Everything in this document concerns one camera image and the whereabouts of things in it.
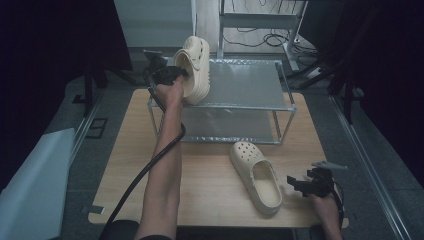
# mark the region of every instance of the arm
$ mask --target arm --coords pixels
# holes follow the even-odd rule
[[[158,85],[158,97],[166,107],[162,130],[153,155],[181,132],[183,78],[172,86]],[[143,200],[143,213],[135,239],[165,235],[175,239],[181,185],[181,143],[177,143],[150,170]]]
[[[327,240],[343,240],[339,228],[339,212],[333,194],[330,193],[323,198],[310,194],[309,198],[311,198],[314,210],[321,220],[325,238]]]

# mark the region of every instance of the wooden floor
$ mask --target wooden floor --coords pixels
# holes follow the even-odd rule
[[[299,4],[295,1],[282,1],[280,11],[278,9],[281,0],[233,0],[225,1],[225,12],[254,13],[254,14],[296,14]],[[205,39],[210,45],[210,51],[216,52],[218,49],[219,36],[219,5],[220,0],[196,1],[197,29],[196,35]],[[263,42],[264,36],[271,33],[271,29],[257,29],[250,32],[250,29],[224,29],[224,38],[229,42],[236,42],[245,45],[258,45]],[[272,30],[273,33],[287,36],[284,29]],[[271,44],[278,44],[279,41],[270,39]],[[271,47],[266,43],[257,47],[247,47],[240,44],[230,44],[224,40],[225,53],[284,53],[282,47]]]

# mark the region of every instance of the floor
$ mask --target floor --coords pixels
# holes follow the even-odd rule
[[[218,1],[197,2],[217,4]],[[274,4],[274,1],[268,1],[266,4]],[[200,10],[205,8],[204,5],[198,5],[198,8],[200,8],[198,11],[198,35],[208,39],[208,42],[216,42],[216,39],[212,39],[212,37],[217,35],[212,33],[211,30],[216,29],[217,25],[214,25],[216,22],[212,23],[210,19],[200,18]],[[210,9],[207,14],[215,14],[214,9],[217,10],[215,5],[207,9]],[[207,23],[207,26],[210,27],[208,31],[200,27],[202,22]],[[262,33],[257,32],[257,35],[259,36],[257,39],[261,39]],[[226,52],[228,52],[226,54],[227,58],[279,59],[285,64],[285,73],[288,75],[291,72],[281,48],[268,50],[234,48],[226,49]],[[307,65],[313,59],[304,59],[304,61],[305,65]],[[145,63],[135,61],[134,64],[137,65],[136,69],[142,69]],[[128,74],[134,78],[139,78],[137,71]],[[94,200],[131,94],[135,89],[141,87],[131,84],[111,72],[107,72],[107,76],[110,81],[108,87],[104,90],[95,88],[94,95],[98,97],[98,107],[93,114],[94,119],[108,119],[106,128],[101,138],[84,138],[81,141],[70,168],[65,215],[61,236],[58,239],[97,239],[103,229],[103,226],[88,222],[88,211]],[[289,84],[296,84],[301,81],[304,81],[304,79],[290,79]],[[345,238],[402,239],[393,231],[391,223],[395,222],[404,226],[407,230],[406,238],[404,239],[422,239],[424,237],[424,218],[422,218],[422,213],[424,212],[423,188],[410,174],[395,150],[364,114],[359,102],[354,102],[352,106],[353,124],[346,126],[343,123],[343,117],[340,117],[337,108],[337,102],[341,98],[336,96],[333,100],[328,95],[326,88],[329,82],[330,80],[326,79],[305,90],[294,91],[300,92],[305,96],[327,160],[349,168],[348,171],[333,171],[336,181],[343,188],[346,217],[349,218],[350,222],[349,226],[343,229]],[[83,86],[82,78],[75,79],[68,84],[62,106],[46,132],[58,131],[69,127],[78,129],[80,127],[81,122],[85,120],[82,117],[84,106],[73,104],[72,101],[76,95],[84,95]],[[89,129],[87,131],[88,136],[96,134],[96,130]],[[359,145],[352,140],[355,138],[359,139]],[[372,170],[375,170],[377,176],[370,174]],[[381,181],[378,186],[383,188],[376,188],[375,179]],[[389,199],[383,198],[386,201],[382,201],[381,195],[388,196]],[[390,210],[387,207],[387,202],[391,203],[392,205],[390,206],[398,211],[400,222],[396,220],[396,216],[394,216],[395,220],[393,220],[393,212],[387,210]],[[273,233],[274,235],[271,234],[273,237],[270,237],[269,234],[272,231],[269,229],[266,233],[252,234],[250,238],[238,235],[239,237],[233,236],[232,239],[310,239],[308,229],[289,230],[288,235],[286,235],[287,232],[277,232]],[[211,236],[209,238],[203,237],[197,239],[213,239]]]

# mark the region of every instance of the shoe insole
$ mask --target shoe insole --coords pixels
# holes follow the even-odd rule
[[[275,184],[271,169],[266,162],[259,162],[253,166],[253,178],[256,190],[263,203],[267,206],[276,206],[280,203],[278,186]]]

